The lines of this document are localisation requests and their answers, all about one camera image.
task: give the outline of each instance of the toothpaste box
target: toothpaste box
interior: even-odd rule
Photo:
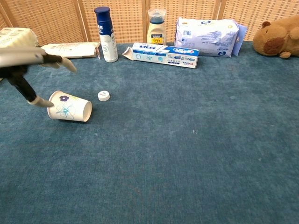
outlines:
[[[200,56],[238,56],[247,27],[234,20],[195,20],[179,18],[177,21],[176,47],[193,48]]]
[[[153,62],[186,68],[196,68],[199,51],[167,45],[134,43],[123,55],[133,61]]]

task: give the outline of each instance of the stuffed animal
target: stuffed animal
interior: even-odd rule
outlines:
[[[265,56],[299,56],[299,15],[263,22],[253,38],[253,47]]]

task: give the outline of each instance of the blue spray can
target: blue spray can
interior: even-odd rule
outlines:
[[[115,62],[118,59],[116,41],[109,7],[97,7],[94,12],[97,15],[97,23],[100,41],[106,62]]]

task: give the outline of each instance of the yellow label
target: yellow label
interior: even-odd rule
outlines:
[[[151,43],[153,44],[163,43],[163,38],[152,38]]]

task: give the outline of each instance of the white paper cup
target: white paper cup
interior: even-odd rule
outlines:
[[[86,122],[92,113],[92,103],[60,90],[55,91],[49,99],[54,104],[48,107],[52,119],[75,120]]]

